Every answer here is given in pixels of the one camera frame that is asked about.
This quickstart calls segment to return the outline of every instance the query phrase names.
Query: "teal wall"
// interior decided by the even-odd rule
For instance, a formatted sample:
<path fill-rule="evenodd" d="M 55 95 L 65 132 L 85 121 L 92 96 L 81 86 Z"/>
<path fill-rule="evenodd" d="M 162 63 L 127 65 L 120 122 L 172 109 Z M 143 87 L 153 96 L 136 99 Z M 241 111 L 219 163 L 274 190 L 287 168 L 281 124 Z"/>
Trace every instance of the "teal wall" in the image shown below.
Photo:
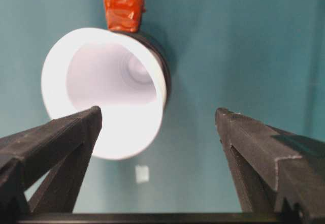
<path fill-rule="evenodd" d="M 214 112 L 228 107 L 325 140 L 325 0 L 146 0 L 146 8 L 142 30 L 163 45 L 172 72 L 161 131 L 131 159 L 92 158 L 75 211 L 240 211 Z M 49 120 L 43 61 L 81 27 L 106 28 L 102 0 L 0 0 L 0 137 Z M 149 182 L 136 184 L 137 164 L 149 167 Z"/>

